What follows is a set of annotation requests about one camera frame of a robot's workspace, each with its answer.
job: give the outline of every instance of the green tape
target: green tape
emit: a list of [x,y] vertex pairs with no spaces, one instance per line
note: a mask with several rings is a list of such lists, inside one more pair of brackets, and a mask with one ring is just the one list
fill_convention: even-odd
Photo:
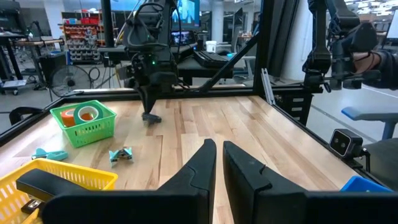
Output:
[[99,106],[92,103],[81,103],[79,106],[76,107],[75,111],[73,112],[73,119],[75,119],[76,125],[90,122],[85,121],[81,118],[81,116],[85,113],[89,113],[93,116],[93,119],[91,121],[101,119],[104,116],[104,113]]

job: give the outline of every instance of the blue toy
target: blue toy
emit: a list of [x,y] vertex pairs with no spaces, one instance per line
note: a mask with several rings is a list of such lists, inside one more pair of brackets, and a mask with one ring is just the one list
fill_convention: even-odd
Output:
[[32,155],[32,159],[44,158],[55,161],[62,161],[68,156],[68,153],[65,151],[46,152],[44,151],[44,149],[38,148],[36,149],[36,154]]
[[111,162],[111,166],[113,166],[114,162],[119,161],[119,159],[132,160],[132,150],[131,147],[120,149],[116,152],[109,152],[109,161]]

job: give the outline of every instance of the fan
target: fan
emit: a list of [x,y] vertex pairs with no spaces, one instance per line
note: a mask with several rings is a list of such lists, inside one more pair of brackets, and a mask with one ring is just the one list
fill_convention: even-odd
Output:
[[89,74],[82,68],[74,65],[64,65],[57,68],[50,78],[50,89],[57,97],[76,95],[74,90],[91,88]]

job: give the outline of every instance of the yellow basket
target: yellow basket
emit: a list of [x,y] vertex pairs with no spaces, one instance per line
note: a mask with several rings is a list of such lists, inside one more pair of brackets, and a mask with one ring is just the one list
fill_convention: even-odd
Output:
[[30,200],[28,195],[16,189],[16,180],[32,169],[41,169],[65,178],[89,190],[113,190],[118,175],[102,170],[67,164],[49,159],[35,159],[0,179],[0,224],[41,223],[38,211],[30,216],[21,208]]

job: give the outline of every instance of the green plastic basket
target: green plastic basket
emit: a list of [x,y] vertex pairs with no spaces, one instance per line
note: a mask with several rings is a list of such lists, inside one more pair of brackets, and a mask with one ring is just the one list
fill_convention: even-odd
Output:
[[63,125],[61,113],[65,110],[74,109],[79,104],[63,106],[50,110],[52,116],[58,122],[60,128],[66,134],[73,147],[82,147],[95,141],[112,137],[114,134],[114,120],[116,113],[111,111],[98,100],[91,100],[85,103],[92,103],[99,106],[103,111],[103,118],[67,128]]

